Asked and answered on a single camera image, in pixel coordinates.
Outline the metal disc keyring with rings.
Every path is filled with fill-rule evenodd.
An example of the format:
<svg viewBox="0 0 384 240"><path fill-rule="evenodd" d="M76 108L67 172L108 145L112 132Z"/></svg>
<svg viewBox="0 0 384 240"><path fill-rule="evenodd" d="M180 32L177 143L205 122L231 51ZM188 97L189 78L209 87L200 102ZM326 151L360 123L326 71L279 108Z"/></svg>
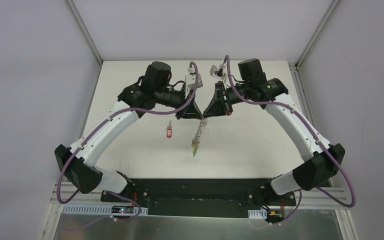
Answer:
<svg viewBox="0 0 384 240"><path fill-rule="evenodd" d="M195 157L196 154L198 153L198 149L199 149L199 145L200 145L200 138L201 138L201 135L202 135L204 129L206 128L207 124L208 124L207 118L201 119L199 122L199 125L197 127L197 131L191 140L191 146L192 146L191 152L192 152L193 157Z"/></svg>

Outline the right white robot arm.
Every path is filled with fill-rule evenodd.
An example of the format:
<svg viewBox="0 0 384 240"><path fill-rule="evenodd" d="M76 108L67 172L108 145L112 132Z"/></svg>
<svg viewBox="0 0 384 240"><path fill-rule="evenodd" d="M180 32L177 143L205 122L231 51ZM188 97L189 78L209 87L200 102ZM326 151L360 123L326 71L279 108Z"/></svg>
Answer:
<svg viewBox="0 0 384 240"><path fill-rule="evenodd" d="M238 68L241 80L231 87L228 85L231 75L227 64L212 65L209 74L217 78L218 82L203 116L229 116L234 104L244 100L260 102L260 107L290 137L304 161L290 172L267 183L264 186L264 200L270 205L276 205L288 192L299 189L309 191L335 176L345 155L342 145L331 144L302 116L288 88L278 78L267 79L258 59L244 60L238 64Z"/></svg>

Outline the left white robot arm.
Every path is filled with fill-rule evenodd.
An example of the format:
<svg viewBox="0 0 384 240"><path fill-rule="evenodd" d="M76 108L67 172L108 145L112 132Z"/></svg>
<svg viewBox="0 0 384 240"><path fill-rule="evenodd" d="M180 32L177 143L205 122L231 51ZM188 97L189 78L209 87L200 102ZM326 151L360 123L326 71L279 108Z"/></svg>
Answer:
<svg viewBox="0 0 384 240"><path fill-rule="evenodd" d="M84 136L70 146L59 145L55 151L60 172L82 194L93 190L113 192L120 202L132 198L133 189L122 173L100 169L96 163L103 152L130 125L144 114L171 115L177 119L202 119L195 103L201 76L192 61L183 86L170 84L171 67L161 61L147 66L137 82L125 87L106 115Z"/></svg>

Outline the silver key with red tag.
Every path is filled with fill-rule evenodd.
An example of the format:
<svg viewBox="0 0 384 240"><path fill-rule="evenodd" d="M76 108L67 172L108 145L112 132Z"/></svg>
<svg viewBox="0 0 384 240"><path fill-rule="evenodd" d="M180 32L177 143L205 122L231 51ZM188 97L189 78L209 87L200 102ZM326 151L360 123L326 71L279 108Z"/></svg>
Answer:
<svg viewBox="0 0 384 240"><path fill-rule="evenodd" d="M168 122L168 125L167 125L167 127L166 127L166 137L167 138L171 138L172 137L172 121L170 120L169 122Z"/></svg>

